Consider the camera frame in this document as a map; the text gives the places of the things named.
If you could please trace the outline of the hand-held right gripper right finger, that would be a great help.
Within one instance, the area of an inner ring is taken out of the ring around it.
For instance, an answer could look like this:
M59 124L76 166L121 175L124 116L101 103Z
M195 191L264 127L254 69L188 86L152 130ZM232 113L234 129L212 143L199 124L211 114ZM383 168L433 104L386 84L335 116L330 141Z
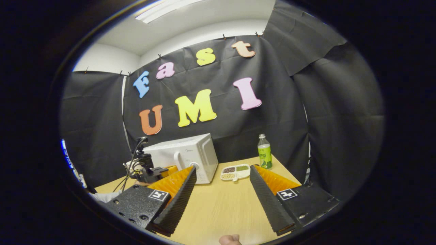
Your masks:
M340 203L318 185L299 185L258 165L250 167L250 182L277 235L309 227Z

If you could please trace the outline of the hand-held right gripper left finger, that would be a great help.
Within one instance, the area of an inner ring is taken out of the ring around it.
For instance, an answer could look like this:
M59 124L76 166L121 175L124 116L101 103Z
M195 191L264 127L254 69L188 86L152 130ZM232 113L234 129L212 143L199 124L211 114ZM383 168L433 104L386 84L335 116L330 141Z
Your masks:
M196 168L189 166L149 186L132 185L104 205L115 216L137 227L171 236L196 181Z

